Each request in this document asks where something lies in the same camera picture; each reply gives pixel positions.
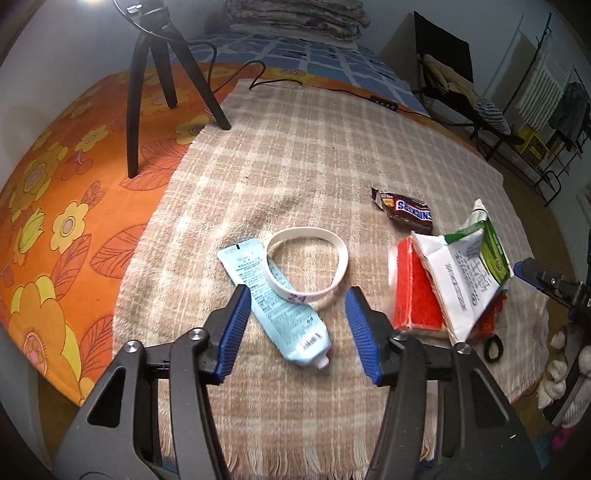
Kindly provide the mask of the white wristband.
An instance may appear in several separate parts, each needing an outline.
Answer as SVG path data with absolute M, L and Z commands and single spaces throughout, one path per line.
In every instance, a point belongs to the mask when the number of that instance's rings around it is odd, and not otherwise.
M 283 300 L 315 304 L 339 288 L 349 266 L 349 250 L 339 235 L 311 226 L 290 227 L 266 239 L 263 275 Z

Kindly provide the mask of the red cardboard box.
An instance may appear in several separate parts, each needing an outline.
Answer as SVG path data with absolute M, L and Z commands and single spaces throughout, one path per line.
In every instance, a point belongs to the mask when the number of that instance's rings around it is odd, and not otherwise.
M 389 262 L 394 294 L 390 318 L 394 327 L 419 334 L 448 336 L 441 307 L 428 272 L 414 249 L 411 235 L 400 240 L 391 250 Z M 503 309 L 506 292 L 493 300 L 468 339 L 487 338 L 494 334 L 495 317 Z

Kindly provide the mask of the green white milk carton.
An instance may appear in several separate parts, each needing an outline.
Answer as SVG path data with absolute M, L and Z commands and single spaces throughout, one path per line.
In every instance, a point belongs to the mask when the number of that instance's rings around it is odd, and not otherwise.
M 450 341 L 467 341 L 514 276 L 487 208 L 477 199 L 459 230 L 444 235 L 412 233 L 411 239 L 428 272 Z

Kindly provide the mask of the beige plaid woven blanket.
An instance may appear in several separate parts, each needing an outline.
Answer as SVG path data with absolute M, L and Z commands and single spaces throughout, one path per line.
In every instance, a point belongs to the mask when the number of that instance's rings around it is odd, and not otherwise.
M 287 360 L 250 320 L 231 375 L 209 398 L 235 479 L 360 479 L 387 390 L 363 372 L 346 290 L 392 306 L 388 256 L 406 232 L 370 197 L 425 201 L 439 234 L 481 201 L 511 262 L 532 255 L 500 172 L 442 128 L 330 90 L 240 82 L 222 104 L 231 128 L 204 128 L 164 191 L 121 282 L 114 343 L 168 342 L 204 323 L 233 286 L 217 254 L 254 239 L 315 311 L 329 365 Z

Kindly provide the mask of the white plush slippers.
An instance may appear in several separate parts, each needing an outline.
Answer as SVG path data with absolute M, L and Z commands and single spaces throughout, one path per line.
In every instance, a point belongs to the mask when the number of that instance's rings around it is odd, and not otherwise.
M 569 325 L 550 341 L 553 358 L 537 390 L 538 409 L 552 425 L 571 428 L 590 407 L 590 341 Z

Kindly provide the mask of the snickers bar wrapper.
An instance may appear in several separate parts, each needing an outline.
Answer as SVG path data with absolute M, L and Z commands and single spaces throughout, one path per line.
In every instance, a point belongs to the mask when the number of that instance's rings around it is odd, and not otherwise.
M 370 188 L 370 197 L 394 224 L 420 234 L 433 233 L 432 211 L 425 202 L 377 188 Z

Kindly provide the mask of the black metal clothes rack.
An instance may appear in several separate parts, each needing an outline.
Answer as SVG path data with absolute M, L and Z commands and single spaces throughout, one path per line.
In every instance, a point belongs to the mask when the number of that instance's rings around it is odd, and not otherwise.
M 522 143 L 499 139 L 484 158 L 509 169 L 548 207 L 590 141 L 590 91 L 568 59 L 552 14 L 503 112 L 517 121 Z

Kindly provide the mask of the dark jacket on rack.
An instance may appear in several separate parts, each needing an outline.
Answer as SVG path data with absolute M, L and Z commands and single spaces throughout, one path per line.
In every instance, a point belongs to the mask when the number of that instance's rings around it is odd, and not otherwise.
M 569 83 L 549 120 L 549 126 L 570 151 L 583 127 L 588 113 L 589 99 L 579 82 Z

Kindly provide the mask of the striped garment on chair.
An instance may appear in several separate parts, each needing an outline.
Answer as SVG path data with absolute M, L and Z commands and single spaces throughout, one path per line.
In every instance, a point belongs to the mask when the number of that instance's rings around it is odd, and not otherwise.
M 504 114 L 489 99 L 478 97 L 475 102 L 475 110 L 488 125 L 499 133 L 503 135 L 512 133 Z

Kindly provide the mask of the orange floral bed sheet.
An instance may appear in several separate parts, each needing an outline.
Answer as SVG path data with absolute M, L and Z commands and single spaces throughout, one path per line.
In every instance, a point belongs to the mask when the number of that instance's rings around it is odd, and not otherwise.
M 169 109 L 148 70 L 140 170 L 126 170 L 127 73 L 107 76 L 53 120 L 1 192 L 1 324 L 73 405 L 111 359 L 120 282 L 190 143 L 211 112 L 183 73 Z

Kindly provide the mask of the beige clothes on chair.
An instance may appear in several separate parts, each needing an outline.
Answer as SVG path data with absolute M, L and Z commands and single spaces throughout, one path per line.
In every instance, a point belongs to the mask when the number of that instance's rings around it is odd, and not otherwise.
M 474 83 L 472 81 L 464 78 L 451 67 L 439 62 L 430 54 L 426 54 L 423 60 L 444 92 L 461 94 L 475 107 L 475 102 L 479 96 L 474 90 Z

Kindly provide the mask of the striped towel on rack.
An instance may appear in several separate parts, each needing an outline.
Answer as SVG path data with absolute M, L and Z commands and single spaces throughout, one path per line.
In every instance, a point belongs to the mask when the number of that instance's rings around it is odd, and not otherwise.
M 543 39 L 525 89 L 515 108 L 522 120 L 540 130 L 550 119 L 571 76 L 572 66 L 553 33 Z

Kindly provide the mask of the black folding chair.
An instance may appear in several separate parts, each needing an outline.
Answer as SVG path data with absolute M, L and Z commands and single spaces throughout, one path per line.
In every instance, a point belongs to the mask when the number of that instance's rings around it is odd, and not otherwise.
M 415 93 L 419 99 L 438 101 L 462 116 L 463 122 L 449 125 L 470 128 L 470 140 L 476 147 L 482 145 L 482 132 L 494 135 L 499 143 L 524 145 L 525 139 L 514 131 L 505 114 L 476 92 L 469 43 L 419 12 L 413 18 L 418 84 Z

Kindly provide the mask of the blue checkered bed sheet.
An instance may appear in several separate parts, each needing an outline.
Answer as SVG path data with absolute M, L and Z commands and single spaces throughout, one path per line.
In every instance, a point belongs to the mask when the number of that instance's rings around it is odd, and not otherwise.
M 214 63 L 212 81 L 219 85 L 242 65 L 242 78 L 294 79 L 308 86 L 358 89 L 388 99 L 406 110 L 428 112 L 400 79 L 370 49 L 346 49 L 287 37 L 224 32 L 209 35 L 190 51 L 197 62 Z

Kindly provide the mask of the folded floral quilt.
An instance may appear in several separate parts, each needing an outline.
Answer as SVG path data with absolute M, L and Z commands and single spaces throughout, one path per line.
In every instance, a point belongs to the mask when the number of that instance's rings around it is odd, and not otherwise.
M 226 1 L 233 24 L 307 30 L 335 40 L 355 41 L 370 27 L 362 1 Z

